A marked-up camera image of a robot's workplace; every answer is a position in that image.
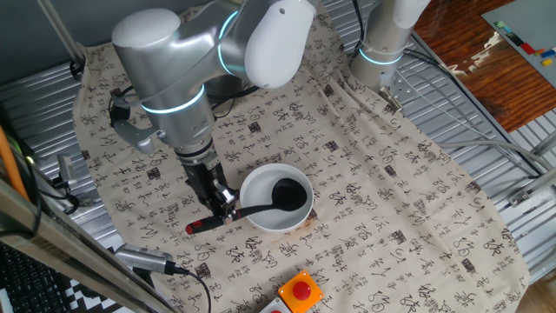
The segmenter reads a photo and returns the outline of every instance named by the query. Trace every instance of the red button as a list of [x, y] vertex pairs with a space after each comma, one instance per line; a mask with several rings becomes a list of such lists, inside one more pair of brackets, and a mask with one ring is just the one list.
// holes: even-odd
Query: red button
[[305, 301], [311, 296], [311, 287], [305, 282], [298, 282], [294, 285], [294, 296], [299, 301]]

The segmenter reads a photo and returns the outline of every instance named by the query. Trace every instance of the wooden surface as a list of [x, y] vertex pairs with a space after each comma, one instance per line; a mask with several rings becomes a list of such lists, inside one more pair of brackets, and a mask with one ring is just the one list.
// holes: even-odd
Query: wooden surface
[[481, 17], [511, 2], [432, 0], [415, 27], [508, 132], [556, 108], [556, 89]]
[[556, 313], [556, 271], [529, 286], [516, 313]]

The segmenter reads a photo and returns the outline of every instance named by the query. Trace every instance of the white bowl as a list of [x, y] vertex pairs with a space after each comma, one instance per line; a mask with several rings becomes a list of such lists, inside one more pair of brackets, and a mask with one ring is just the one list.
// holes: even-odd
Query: white bowl
[[308, 178], [298, 169], [286, 164], [275, 163], [261, 166], [252, 171], [242, 184], [240, 202], [243, 208], [253, 205], [271, 204], [272, 188], [282, 178], [292, 178], [307, 192], [305, 204], [293, 212], [267, 210], [247, 219], [256, 227], [270, 233], [294, 230], [307, 219], [313, 209], [313, 187]]

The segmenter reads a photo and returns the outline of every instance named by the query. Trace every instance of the metal bracket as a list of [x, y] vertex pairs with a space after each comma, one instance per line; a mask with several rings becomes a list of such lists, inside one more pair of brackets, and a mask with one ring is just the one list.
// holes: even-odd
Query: metal bracket
[[518, 193], [513, 194], [510, 196], [507, 201], [515, 208], [516, 206], [520, 205], [527, 200], [529, 200], [529, 194], [525, 190], [520, 190]]
[[381, 90], [379, 91], [379, 96], [381, 96], [388, 103], [392, 104], [392, 106], [394, 106], [396, 112], [399, 112], [399, 111], [403, 110], [403, 107], [401, 106], [400, 101], [398, 101], [398, 99], [396, 99], [394, 97], [392, 92], [390, 92], [389, 88], [382, 87]]
[[143, 154], [155, 152], [155, 143], [152, 139], [152, 136], [158, 132], [155, 126], [139, 130], [128, 121], [116, 121], [114, 122], [114, 130], [121, 139]]

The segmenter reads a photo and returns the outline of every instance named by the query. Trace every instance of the orange emergency stop button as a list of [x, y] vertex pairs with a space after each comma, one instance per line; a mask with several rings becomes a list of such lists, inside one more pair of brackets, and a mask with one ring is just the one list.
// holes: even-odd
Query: orange emergency stop button
[[305, 313], [324, 297], [306, 270], [281, 286], [278, 294], [293, 313]]

